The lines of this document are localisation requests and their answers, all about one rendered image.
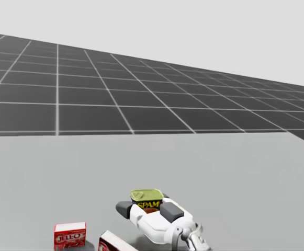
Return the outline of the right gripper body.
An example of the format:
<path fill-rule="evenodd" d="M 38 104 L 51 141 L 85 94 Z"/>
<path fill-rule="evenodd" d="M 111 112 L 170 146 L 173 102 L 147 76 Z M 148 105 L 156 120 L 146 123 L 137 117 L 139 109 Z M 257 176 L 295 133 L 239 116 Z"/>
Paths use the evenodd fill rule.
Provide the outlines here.
<path fill-rule="evenodd" d="M 141 231 L 153 243 L 171 243 L 173 237 L 180 230 L 194 229 L 196 223 L 193 216 L 181 207 L 177 202 L 163 202 L 162 206 L 171 208 L 172 212 L 179 212 L 180 217 L 173 220 L 169 216 L 164 217 L 162 210 L 146 213 L 137 204 L 130 209 L 131 223 Z"/>

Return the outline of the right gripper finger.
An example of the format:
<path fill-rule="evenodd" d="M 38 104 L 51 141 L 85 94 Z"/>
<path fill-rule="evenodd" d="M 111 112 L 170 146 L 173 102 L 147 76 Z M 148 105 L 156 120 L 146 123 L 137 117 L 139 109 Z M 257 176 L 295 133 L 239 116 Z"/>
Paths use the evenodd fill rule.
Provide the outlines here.
<path fill-rule="evenodd" d="M 173 199 L 171 199 L 168 195 L 166 195 L 165 193 L 163 194 L 163 199 L 162 199 L 162 201 L 164 202 L 164 203 L 166 203 L 166 202 L 171 202 L 171 203 L 173 203 L 173 204 L 175 204 L 175 205 L 178 205 L 178 203 L 177 202 L 175 202 Z"/>
<path fill-rule="evenodd" d="M 144 215 L 145 211 L 137 204 L 130 201 L 120 201 L 116 204 L 116 211 L 131 223 L 137 223 Z"/>

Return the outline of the green and blue rectangular can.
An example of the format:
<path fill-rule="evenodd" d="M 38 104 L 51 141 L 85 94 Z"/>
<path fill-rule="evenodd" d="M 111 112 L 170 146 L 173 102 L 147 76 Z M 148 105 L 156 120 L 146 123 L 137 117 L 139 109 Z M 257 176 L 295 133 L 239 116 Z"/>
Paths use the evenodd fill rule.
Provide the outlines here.
<path fill-rule="evenodd" d="M 132 203 L 138 205 L 144 212 L 152 213 L 160 210 L 164 196 L 158 189 L 140 189 L 132 190 L 130 198 Z"/>

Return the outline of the red and white carton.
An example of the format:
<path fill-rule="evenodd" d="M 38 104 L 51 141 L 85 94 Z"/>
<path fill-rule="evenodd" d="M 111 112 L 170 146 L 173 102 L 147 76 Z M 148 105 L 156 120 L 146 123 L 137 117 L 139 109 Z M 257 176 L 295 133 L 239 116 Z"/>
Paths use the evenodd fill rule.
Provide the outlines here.
<path fill-rule="evenodd" d="M 138 251 L 109 230 L 99 238 L 97 251 Z"/>

